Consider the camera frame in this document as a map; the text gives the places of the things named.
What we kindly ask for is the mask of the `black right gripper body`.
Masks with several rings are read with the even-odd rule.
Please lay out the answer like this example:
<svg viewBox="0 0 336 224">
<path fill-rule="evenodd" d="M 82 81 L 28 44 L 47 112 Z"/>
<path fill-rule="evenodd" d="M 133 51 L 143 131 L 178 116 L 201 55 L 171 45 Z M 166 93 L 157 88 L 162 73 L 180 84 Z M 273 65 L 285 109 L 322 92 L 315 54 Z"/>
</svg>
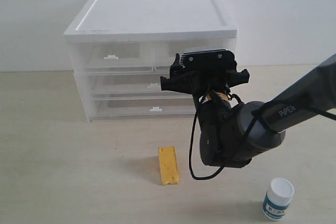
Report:
<svg viewBox="0 0 336 224">
<path fill-rule="evenodd" d="M 250 73 L 247 69 L 209 69 L 190 70 L 179 63 L 180 56 L 176 56 L 170 66 L 169 77 L 160 77 L 162 91 L 202 95 L 207 90 L 225 91 L 232 87 L 248 83 Z"/>
</svg>

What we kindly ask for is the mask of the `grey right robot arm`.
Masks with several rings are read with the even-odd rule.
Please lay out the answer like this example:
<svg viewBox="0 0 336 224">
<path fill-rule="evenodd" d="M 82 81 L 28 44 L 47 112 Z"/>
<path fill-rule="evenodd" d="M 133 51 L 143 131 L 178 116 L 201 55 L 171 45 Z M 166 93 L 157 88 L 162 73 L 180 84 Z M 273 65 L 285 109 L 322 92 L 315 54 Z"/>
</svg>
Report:
<svg viewBox="0 0 336 224">
<path fill-rule="evenodd" d="M 317 115 L 334 119 L 335 56 L 331 56 L 269 102 L 243 102 L 231 88 L 246 84 L 250 74 L 238 71 L 227 49 L 177 54 L 163 91 L 190 94 L 200 126 L 204 165 L 242 168 L 253 157 L 278 147 L 286 130 Z"/>
</svg>

